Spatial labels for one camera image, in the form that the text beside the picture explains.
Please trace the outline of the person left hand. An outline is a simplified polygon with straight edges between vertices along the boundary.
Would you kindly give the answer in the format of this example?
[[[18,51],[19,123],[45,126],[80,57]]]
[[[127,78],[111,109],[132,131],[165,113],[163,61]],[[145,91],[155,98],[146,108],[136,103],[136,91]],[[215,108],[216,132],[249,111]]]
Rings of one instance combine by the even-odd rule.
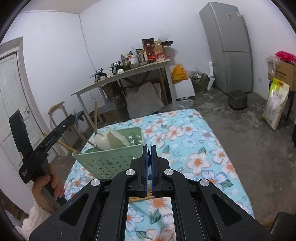
[[[32,195],[36,204],[50,214],[56,211],[53,207],[52,199],[62,198],[64,196],[64,185],[54,169],[49,165],[49,175],[40,176],[32,186]]]

